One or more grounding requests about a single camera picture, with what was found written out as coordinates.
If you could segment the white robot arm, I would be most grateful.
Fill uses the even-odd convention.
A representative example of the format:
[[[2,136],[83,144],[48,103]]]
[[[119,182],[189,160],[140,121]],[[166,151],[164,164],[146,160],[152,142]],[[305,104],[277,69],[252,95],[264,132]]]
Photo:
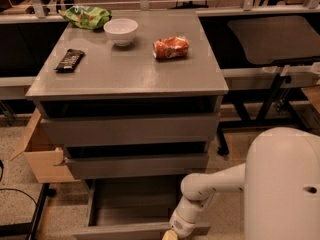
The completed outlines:
[[[246,162],[216,173],[192,173],[162,240],[191,235],[216,193],[244,193],[246,240],[320,240],[320,137],[276,127],[259,134]]]

